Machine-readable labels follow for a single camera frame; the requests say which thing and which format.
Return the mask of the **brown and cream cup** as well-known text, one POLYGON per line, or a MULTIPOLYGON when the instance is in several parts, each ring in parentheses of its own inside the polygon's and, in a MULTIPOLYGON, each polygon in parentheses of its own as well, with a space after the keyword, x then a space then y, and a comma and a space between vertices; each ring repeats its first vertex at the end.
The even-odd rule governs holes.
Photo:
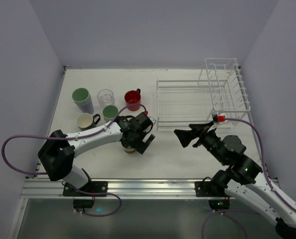
POLYGON ((124 148, 124 151, 128 154, 132 154, 132 153, 135 153, 136 150, 131 148, 131 147, 128 147, 128 148, 124 148))

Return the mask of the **tall light green cup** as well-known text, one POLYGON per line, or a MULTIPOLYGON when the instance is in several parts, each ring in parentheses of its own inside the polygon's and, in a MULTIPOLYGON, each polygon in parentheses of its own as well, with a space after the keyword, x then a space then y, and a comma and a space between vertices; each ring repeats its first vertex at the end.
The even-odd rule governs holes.
POLYGON ((102 113, 104 121, 109 122, 118 114, 118 108, 114 105, 109 105, 104 107, 102 113))

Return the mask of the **red mug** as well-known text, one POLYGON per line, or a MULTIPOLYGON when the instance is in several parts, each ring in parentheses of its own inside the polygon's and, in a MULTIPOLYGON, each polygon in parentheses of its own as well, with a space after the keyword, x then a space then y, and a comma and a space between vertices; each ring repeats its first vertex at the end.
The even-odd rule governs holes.
POLYGON ((125 93, 124 96, 126 106, 128 106, 128 110, 137 111, 141 103, 141 89, 131 90, 125 93))

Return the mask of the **clear glass front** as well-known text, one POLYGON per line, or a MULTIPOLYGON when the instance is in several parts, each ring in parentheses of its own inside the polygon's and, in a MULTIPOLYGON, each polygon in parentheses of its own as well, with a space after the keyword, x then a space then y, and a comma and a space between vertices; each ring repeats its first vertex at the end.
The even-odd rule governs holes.
POLYGON ((100 106, 106 107, 115 103, 114 93, 109 89, 102 89, 97 94, 100 106))

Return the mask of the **black mug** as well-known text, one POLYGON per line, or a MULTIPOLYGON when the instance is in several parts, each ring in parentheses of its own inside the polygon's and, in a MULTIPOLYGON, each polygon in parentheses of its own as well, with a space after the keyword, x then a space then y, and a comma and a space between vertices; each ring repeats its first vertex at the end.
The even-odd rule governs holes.
POLYGON ((98 122, 101 120, 101 116, 99 114, 95 114, 93 115, 93 122, 94 122, 94 127, 96 127, 96 125, 98 124, 98 122))

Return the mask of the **lavender cup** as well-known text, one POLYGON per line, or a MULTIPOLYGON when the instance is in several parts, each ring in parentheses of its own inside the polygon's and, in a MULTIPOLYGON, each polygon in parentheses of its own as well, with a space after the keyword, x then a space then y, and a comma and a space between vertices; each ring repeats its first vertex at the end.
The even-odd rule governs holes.
POLYGON ((85 101, 78 103, 77 106, 83 113, 94 113, 94 107, 91 96, 88 96, 85 101))

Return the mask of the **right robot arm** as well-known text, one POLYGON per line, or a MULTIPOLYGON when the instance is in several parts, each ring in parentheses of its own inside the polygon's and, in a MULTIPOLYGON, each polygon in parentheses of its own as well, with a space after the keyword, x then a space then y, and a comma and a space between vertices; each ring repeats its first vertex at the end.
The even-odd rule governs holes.
POLYGON ((218 137, 214 128, 216 123, 213 120, 205 124, 191 124, 189 130, 174 130, 183 147, 196 139, 194 148, 203 146, 220 164, 227 166, 209 182, 197 183, 196 188, 243 201, 275 225, 280 237, 296 239, 296 202, 269 178, 263 166, 245 154, 246 147, 238 136, 218 137))

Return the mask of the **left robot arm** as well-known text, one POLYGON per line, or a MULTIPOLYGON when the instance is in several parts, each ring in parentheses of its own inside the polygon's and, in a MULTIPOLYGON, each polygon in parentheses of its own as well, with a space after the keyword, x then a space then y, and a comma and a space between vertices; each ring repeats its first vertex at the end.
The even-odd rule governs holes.
POLYGON ((74 159, 84 152, 109 143, 120 142, 126 152, 143 154, 155 136, 151 130, 154 118, 142 112, 137 116, 118 116, 108 123, 77 133, 54 131, 46 140, 38 158, 50 181, 64 180, 81 189, 90 180, 85 170, 74 165, 74 159))

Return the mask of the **right black controller box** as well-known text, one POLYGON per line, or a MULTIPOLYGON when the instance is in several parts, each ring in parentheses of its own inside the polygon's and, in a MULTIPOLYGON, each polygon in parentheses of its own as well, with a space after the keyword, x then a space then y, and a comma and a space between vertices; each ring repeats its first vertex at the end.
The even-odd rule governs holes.
POLYGON ((215 211, 230 209, 230 201, 227 199, 225 199, 225 200, 209 200, 208 204, 209 204, 209 207, 215 211))

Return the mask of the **black controller box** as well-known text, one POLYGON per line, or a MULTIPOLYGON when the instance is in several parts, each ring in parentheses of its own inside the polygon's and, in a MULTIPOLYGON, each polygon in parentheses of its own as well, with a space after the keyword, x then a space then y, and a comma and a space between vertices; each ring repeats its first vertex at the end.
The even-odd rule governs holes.
POLYGON ((209 204, 209 207, 215 211, 230 209, 230 201, 227 199, 225 199, 225 200, 209 200, 208 204, 209 204))
POLYGON ((94 206, 95 201, 93 199, 74 199, 73 208, 77 211, 91 209, 94 206))

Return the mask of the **left black controller box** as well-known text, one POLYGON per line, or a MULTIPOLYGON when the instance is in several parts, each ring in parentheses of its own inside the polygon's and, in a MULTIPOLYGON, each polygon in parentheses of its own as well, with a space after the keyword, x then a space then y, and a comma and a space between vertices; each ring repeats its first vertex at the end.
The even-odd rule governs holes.
POLYGON ((91 209, 94 206, 95 201, 93 199, 74 199, 73 208, 77 211, 91 209))

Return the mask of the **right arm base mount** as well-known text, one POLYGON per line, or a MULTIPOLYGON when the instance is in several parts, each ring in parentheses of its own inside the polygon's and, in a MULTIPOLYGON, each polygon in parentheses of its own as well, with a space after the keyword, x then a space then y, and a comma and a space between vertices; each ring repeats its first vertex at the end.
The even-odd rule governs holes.
POLYGON ((206 177, 201 181, 194 182, 194 190, 196 197, 226 197, 226 184, 216 178, 206 177))

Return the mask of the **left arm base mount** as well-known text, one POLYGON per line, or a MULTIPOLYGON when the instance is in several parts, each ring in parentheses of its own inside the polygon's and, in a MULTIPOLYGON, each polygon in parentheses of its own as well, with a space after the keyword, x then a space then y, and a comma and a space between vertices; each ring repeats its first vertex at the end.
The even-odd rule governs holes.
MULTIPOLYGON (((68 183, 63 184, 63 196, 65 197, 90 197, 88 194, 80 193, 78 190, 75 190, 68 183)), ((96 194, 96 197, 105 197, 108 190, 108 182, 107 181, 92 181, 88 182, 85 186, 83 186, 81 191, 96 194)))

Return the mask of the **aluminium mounting rail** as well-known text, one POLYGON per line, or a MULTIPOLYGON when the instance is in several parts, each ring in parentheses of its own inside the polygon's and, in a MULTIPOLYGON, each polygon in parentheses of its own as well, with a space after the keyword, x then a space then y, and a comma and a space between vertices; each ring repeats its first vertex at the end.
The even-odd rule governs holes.
MULTIPOLYGON (((198 199, 194 183, 199 179, 106 179, 108 193, 121 199, 198 199)), ((63 199, 63 181, 26 179, 20 198, 63 199)))

